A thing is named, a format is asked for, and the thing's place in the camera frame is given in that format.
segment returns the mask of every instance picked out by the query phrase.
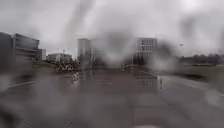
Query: wet windshield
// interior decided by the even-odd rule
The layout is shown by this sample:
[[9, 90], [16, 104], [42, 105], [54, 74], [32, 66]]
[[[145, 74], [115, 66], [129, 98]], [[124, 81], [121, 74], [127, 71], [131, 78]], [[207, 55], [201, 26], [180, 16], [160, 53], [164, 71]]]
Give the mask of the wet windshield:
[[224, 128], [223, 0], [0, 0], [0, 128]]

